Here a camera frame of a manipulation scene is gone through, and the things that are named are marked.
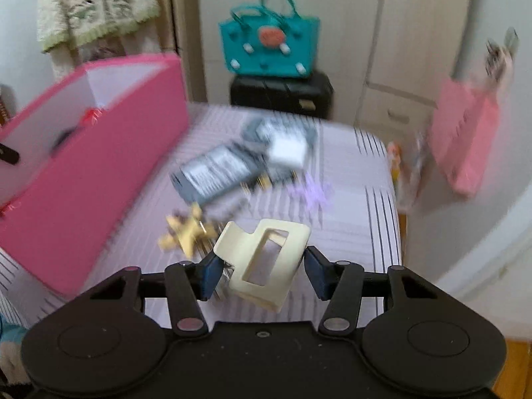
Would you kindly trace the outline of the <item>yellow starfish hair clip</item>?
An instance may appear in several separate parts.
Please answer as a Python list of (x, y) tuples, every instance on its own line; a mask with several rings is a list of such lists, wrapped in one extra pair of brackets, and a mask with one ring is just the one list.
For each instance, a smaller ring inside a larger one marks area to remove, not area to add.
[(177, 215), (168, 215), (167, 232), (159, 237), (158, 246), (163, 251), (180, 249), (187, 260), (192, 260), (199, 242), (216, 240), (218, 231), (211, 221), (203, 219), (203, 211), (198, 203), (190, 206), (190, 215), (181, 220)]

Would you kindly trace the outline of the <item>cream rectangular hair claw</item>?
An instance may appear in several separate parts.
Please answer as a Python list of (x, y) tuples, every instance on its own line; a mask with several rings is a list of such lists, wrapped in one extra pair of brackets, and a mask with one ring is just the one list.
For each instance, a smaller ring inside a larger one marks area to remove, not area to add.
[(233, 268), (229, 290), (263, 309), (278, 313), (290, 292), (311, 229), (293, 221), (262, 219), (253, 232), (230, 221), (214, 254)]

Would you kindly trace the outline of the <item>pink storage box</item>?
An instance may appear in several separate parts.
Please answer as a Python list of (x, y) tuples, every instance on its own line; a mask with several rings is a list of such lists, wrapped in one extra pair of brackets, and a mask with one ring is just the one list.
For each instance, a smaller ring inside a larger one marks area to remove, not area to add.
[[(51, 156), (87, 108), (98, 123)], [(1, 131), (16, 165), (1, 166), (2, 249), (54, 292), (76, 294), (117, 222), (189, 126), (180, 58), (142, 54), (87, 63), (53, 85)]]

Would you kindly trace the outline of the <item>grey pocket wifi device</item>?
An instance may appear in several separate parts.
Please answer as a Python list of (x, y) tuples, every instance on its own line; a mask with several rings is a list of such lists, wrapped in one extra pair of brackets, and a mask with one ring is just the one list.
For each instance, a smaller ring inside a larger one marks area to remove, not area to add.
[(261, 154), (243, 144), (231, 142), (208, 150), (171, 173), (171, 183), (187, 203), (200, 206), (252, 184), (264, 171)]

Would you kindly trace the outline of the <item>black wallet case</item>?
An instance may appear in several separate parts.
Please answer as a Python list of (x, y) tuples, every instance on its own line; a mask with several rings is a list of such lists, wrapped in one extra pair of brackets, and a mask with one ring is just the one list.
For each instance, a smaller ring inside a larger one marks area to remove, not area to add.
[(58, 138), (54, 141), (52, 145), (51, 155), (55, 155), (61, 148), (62, 144), (66, 142), (71, 136), (76, 134), (79, 130), (79, 127), (72, 127), (61, 132), (61, 134), (58, 136)]

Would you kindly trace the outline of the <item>brown wooden side cabinet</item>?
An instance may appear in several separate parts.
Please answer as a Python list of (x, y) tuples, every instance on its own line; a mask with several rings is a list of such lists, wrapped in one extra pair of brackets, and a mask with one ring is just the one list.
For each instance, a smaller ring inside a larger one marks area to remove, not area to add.
[(0, 124), (5, 126), (16, 116), (17, 104), (14, 90), (9, 85), (1, 85)]

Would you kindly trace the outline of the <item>purple small hair clip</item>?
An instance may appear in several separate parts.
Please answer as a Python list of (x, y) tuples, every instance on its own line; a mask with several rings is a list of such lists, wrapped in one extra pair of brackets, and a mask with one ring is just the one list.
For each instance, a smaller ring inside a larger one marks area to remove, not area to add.
[(288, 188), (292, 198), (301, 201), (307, 212), (314, 212), (318, 208), (326, 208), (332, 203), (333, 187), (330, 183), (322, 183), (310, 173), (306, 173)]

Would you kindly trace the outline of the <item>grey device with white block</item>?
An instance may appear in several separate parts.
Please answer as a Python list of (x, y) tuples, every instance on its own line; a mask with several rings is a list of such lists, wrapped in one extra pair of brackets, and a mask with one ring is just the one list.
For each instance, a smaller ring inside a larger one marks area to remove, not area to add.
[(297, 118), (254, 117), (242, 129), (265, 165), (272, 184), (293, 180), (305, 169), (314, 150), (318, 131), (314, 124)]

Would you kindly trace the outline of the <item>black suitcase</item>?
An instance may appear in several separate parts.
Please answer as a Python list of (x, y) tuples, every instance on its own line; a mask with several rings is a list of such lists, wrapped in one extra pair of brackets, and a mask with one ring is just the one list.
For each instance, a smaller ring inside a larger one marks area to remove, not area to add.
[(310, 77), (235, 76), (229, 88), (230, 104), (327, 119), (333, 104), (328, 76), (315, 71)]

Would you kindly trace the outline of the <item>pink paper gift bag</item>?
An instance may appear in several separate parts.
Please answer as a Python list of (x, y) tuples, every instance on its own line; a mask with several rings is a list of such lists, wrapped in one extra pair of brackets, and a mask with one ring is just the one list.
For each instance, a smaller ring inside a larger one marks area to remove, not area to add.
[(487, 41), (483, 63), (469, 76), (447, 80), (441, 90), (428, 145), (437, 168), (460, 196), (473, 197), (480, 188), (518, 46), (518, 33), (510, 27), (502, 45)]

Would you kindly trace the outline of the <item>black clothes rack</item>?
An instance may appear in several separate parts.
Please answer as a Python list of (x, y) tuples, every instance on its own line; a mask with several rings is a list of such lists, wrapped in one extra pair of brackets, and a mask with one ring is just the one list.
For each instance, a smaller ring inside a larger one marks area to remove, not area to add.
[(170, 0), (170, 18), (171, 18), (173, 48), (174, 48), (174, 51), (177, 52), (177, 54), (179, 54), (180, 47), (179, 47), (179, 38), (178, 38), (177, 24), (175, 21), (175, 10), (174, 9), (175, 9), (174, 0)]

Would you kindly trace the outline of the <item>beige wooden wardrobe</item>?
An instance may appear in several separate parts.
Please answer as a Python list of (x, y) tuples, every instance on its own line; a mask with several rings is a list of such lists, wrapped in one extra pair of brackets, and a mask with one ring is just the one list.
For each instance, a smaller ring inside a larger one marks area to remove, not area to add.
[[(195, 101), (228, 102), (232, 76), (218, 24), (232, 7), (256, 1), (173, 0)], [(294, 1), (321, 21), (317, 66), (333, 85), (333, 121), (386, 140), (428, 121), (456, 65), (471, 0)]]

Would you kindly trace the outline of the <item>teal felt handbag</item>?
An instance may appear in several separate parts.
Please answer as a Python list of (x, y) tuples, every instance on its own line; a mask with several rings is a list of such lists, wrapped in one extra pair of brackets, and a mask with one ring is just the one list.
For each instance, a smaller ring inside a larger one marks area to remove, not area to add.
[(240, 5), (219, 24), (225, 65), (239, 76), (306, 78), (318, 54), (321, 21), (299, 14), (295, 1), (286, 0), (287, 15), (267, 7)]

